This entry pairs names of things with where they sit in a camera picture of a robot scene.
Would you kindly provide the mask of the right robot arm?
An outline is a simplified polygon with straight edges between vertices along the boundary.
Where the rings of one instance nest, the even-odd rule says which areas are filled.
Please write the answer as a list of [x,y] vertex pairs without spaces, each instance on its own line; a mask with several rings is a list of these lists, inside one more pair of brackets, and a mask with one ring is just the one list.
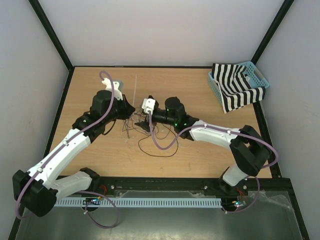
[[231,151],[235,163],[224,171],[218,183],[219,190],[225,195],[231,194],[240,181],[257,176],[272,153],[270,145],[249,125],[228,128],[209,124],[187,114],[177,97],[167,98],[164,105],[161,109],[152,96],[145,98],[141,104],[145,120],[139,126],[150,132],[153,139],[156,124],[164,124],[173,127],[177,137],[211,143]]

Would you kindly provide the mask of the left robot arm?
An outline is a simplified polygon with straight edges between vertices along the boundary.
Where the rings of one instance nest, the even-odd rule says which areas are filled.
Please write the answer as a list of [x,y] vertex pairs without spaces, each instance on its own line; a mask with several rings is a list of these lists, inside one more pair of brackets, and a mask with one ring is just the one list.
[[16,207],[24,206],[38,217],[46,215],[57,201],[86,191],[96,193],[100,175],[83,167],[77,173],[58,179],[60,173],[100,135],[107,135],[106,125],[126,120],[134,113],[126,96],[120,91],[100,90],[93,97],[90,110],[84,112],[64,139],[38,164],[12,177]]

